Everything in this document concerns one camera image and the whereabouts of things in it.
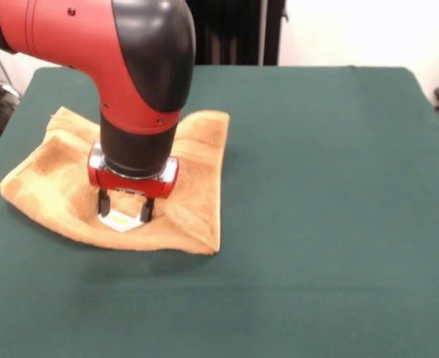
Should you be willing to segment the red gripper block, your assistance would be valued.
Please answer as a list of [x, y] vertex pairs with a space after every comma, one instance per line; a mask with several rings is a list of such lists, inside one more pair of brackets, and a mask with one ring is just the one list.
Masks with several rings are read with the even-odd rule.
[[87, 175], [90, 185], [100, 188], [97, 198], [99, 216], [104, 218], [110, 212], [108, 190], [117, 190], [144, 195], [146, 200], [140, 211], [140, 220], [151, 221], [155, 207], [154, 198], [167, 198], [175, 186], [178, 159], [169, 157], [160, 173], [151, 178], [131, 178], [109, 169], [101, 145], [93, 144], [87, 159]]

